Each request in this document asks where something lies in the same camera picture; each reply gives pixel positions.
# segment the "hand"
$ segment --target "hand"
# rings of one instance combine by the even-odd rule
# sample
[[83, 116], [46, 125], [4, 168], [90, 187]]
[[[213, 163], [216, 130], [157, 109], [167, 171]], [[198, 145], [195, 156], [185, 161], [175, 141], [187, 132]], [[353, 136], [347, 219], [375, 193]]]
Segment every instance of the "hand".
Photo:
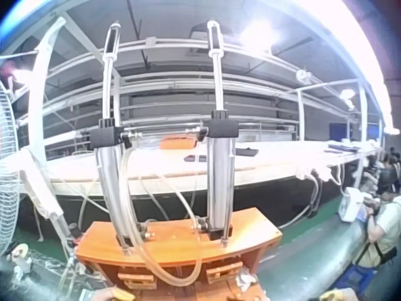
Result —
[[117, 287], [104, 288], [103, 290], [97, 290], [90, 301], [133, 301], [135, 296]]
[[373, 210], [373, 208], [366, 208], [366, 217], [368, 218], [369, 216], [373, 215], [375, 213], [375, 211]]
[[341, 290], [330, 290], [320, 296], [320, 301], [344, 301], [344, 295]]

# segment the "orange object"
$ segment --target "orange object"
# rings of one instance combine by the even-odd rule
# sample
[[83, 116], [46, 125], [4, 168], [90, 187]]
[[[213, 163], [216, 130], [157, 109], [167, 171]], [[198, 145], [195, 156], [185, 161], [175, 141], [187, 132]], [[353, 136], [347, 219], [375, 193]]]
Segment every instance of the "orange object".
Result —
[[[191, 220], [183, 219], [148, 226], [155, 236], [145, 242], [147, 250], [175, 276], [189, 275], [197, 259], [198, 244], [191, 224]], [[220, 240], [211, 241], [207, 233], [200, 235], [202, 271], [193, 285], [184, 288], [171, 287], [155, 278], [135, 248], [125, 256], [111, 223], [94, 222], [81, 239], [76, 255], [84, 265], [100, 271], [110, 284], [133, 292], [136, 300], [267, 300], [259, 284], [242, 293], [235, 276], [243, 265], [255, 273], [263, 254], [279, 243], [282, 234], [256, 208], [233, 212], [231, 224], [227, 246], [222, 246]]]
[[196, 140], [185, 135], [171, 135], [160, 141], [160, 149], [193, 149], [195, 146]]

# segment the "fan guard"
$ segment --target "fan guard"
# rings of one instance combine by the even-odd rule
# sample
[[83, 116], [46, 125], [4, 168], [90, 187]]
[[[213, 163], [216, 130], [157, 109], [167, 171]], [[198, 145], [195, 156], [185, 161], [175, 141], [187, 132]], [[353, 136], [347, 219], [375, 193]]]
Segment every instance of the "fan guard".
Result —
[[13, 109], [0, 82], [0, 256], [7, 250], [18, 217], [19, 172], [12, 171], [6, 158], [18, 151]]

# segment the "white machine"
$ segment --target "white machine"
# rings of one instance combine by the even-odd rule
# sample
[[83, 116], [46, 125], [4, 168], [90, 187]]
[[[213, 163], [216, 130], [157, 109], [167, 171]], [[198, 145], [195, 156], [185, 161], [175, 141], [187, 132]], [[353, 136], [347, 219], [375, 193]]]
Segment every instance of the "white machine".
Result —
[[341, 220], [348, 223], [355, 221], [362, 204], [363, 194], [357, 188], [347, 187], [338, 208]]

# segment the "wooden block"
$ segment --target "wooden block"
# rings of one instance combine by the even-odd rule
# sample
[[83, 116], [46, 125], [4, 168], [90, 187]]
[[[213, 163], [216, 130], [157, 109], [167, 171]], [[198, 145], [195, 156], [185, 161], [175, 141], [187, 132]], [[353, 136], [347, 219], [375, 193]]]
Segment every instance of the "wooden block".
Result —
[[153, 275], [137, 275], [118, 273], [120, 280], [131, 290], [155, 290], [156, 278]]
[[206, 270], [207, 281], [213, 284], [218, 281], [226, 281], [235, 278], [242, 268], [242, 262], [223, 265], [217, 268], [210, 268]]

